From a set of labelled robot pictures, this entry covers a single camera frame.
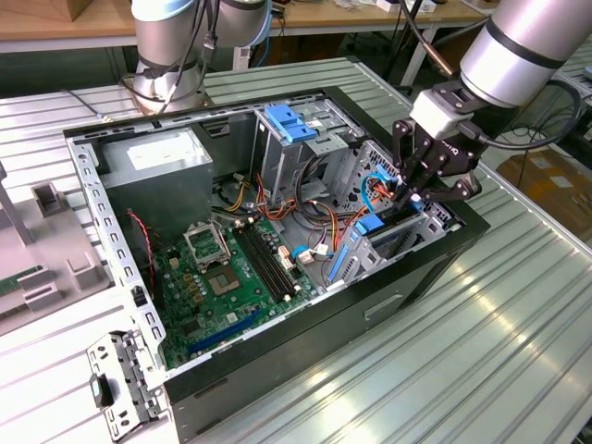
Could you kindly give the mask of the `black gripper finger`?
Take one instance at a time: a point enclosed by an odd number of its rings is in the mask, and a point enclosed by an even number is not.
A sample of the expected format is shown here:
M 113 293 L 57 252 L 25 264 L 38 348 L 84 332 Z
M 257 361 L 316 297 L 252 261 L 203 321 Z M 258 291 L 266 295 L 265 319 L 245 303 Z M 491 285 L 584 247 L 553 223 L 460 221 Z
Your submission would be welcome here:
M 399 171 L 399 182 L 393 200 L 395 207 L 405 206 L 413 193 L 421 194 L 434 176 L 427 160 L 434 139 L 416 122 L 402 119 L 392 127 L 393 165 Z
M 410 178 L 412 191 L 427 202 L 464 201 L 482 191 L 482 186 L 475 177 L 475 160 L 461 156 L 453 159 L 448 155 L 437 155 L 423 160 Z M 444 188 L 441 178 L 458 176 L 454 184 Z

